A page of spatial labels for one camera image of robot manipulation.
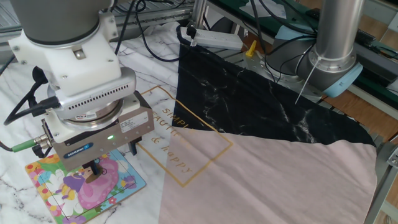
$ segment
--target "fabric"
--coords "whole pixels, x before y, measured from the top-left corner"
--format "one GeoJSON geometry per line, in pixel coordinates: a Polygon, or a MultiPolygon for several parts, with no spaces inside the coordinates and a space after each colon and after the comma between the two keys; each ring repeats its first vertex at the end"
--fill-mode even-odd
{"type": "Polygon", "coordinates": [[[351,119],[202,47],[180,60],[175,99],[148,94],[168,140],[142,143],[170,173],[159,223],[363,223],[376,152],[351,119]]]}
{"type": "MultiPolygon", "coordinates": [[[[177,26],[146,30],[158,56],[187,50],[177,26]]],[[[137,38],[123,42],[119,59],[154,110],[155,131],[142,137],[138,154],[119,148],[147,186],[91,223],[363,223],[376,150],[358,124],[305,98],[294,105],[296,93],[201,47],[165,63],[137,38]]],[[[32,85],[32,69],[11,65],[0,77],[3,120],[32,85]]],[[[0,126],[8,146],[41,134],[40,119],[29,116],[0,126]]],[[[0,161],[0,223],[53,222],[21,175],[34,154],[0,151],[0,161]]]]}

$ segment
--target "white marble tablecloth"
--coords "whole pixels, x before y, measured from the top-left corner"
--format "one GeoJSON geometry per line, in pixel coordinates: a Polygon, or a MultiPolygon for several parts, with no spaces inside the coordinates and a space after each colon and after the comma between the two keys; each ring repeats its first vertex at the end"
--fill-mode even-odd
{"type": "MultiPolygon", "coordinates": [[[[178,57],[180,42],[175,35],[178,24],[150,27],[146,30],[147,42],[158,56],[178,57]]],[[[146,91],[160,85],[175,96],[178,81],[178,62],[165,63],[154,59],[144,47],[141,38],[124,41],[119,53],[121,66],[134,69],[137,75],[137,90],[146,91]]],[[[11,64],[0,77],[0,121],[4,121],[19,100],[29,91],[33,65],[11,64]]],[[[36,93],[37,101],[43,100],[47,86],[36,93]]],[[[43,134],[41,118],[31,115],[9,126],[0,125],[0,139],[7,146],[14,146],[43,134]]],[[[147,182],[147,187],[123,201],[89,223],[158,223],[164,170],[146,154],[133,157],[127,146],[119,148],[126,152],[126,159],[147,182]]],[[[24,167],[39,160],[31,150],[11,153],[0,150],[0,223],[54,223],[42,198],[26,174],[24,167]]]]}

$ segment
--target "pink cloth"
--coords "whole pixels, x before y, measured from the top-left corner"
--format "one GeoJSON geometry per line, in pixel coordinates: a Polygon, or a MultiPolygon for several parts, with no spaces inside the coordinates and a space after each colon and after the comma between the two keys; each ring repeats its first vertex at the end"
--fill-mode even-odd
{"type": "MultiPolygon", "coordinates": [[[[193,174],[184,178],[173,157],[195,173],[225,145],[215,132],[188,130],[177,128],[192,147],[172,137],[167,160],[182,182],[193,174]]],[[[223,136],[234,145],[185,187],[166,174],[159,223],[364,222],[377,181],[373,146],[223,136]]]]}

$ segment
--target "table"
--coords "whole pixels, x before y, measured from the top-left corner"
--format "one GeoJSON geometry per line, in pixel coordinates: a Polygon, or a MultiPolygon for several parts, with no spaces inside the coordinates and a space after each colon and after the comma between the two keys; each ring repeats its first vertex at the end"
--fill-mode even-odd
{"type": "MultiPolygon", "coordinates": [[[[256,30],[255,26],[253,25],[254,18],[239,9],[239,7],[246,5],[247,2],[248,0],[209,0],[208,5],[213,10],[237,23],[241,27],[248,30],[256,30]]],[[[283,4],[280,0],[275,0],[275,2],[278,4],[283,4]]],[[[298,9],[301,13],[309,10],[309,8],[293,0],[288,0],[288,2],[296,7],[296,9],[298,9]]],[[[285,10],[287,20],[289,22],[296,24],[304,23],[304,21],[299,16],[296,16],[293,10],[291,10],[289,7],[285,7],[285,10]]],[[[311,18],[310,20],[313,25],[317,27],[317,21],[314,21],[311,18]]],[[[281,25],[271,17],[260,18],[260,23],[263,39],[272,44],[274,42],[274,37],[281,25]]],[[[374,43],[376,45],[383,45],[379,42],[374,43]]],[[[355,47],[357,51],[369,51],[365,47],[362,47],[358,44],[356,44],[355,47]]],[[[380,86],[372,82],[370,79],[360,75],[355,81],[354,85],[351,85],[348,90],[373,106],[379,108],[381,111],[387,113],[389,116],[398,119],[398,96],[386,90],[383,86],[380,86]]]]}

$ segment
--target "cartoon character puzzle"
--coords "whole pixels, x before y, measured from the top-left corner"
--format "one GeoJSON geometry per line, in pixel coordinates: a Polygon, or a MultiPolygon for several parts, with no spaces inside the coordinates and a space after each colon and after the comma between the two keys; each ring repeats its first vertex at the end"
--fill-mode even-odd
{"type": "Polygon", "coordinates": [[[108,194],[118,183],[118,163],[111,159],[105,159],[97,164],[98,175],[94,175],[90,167],[63,178],[56,194],[62,193],[62,199],[69,199],[78,194],[81,206],[92,209],[106,200],[108,194]]]}

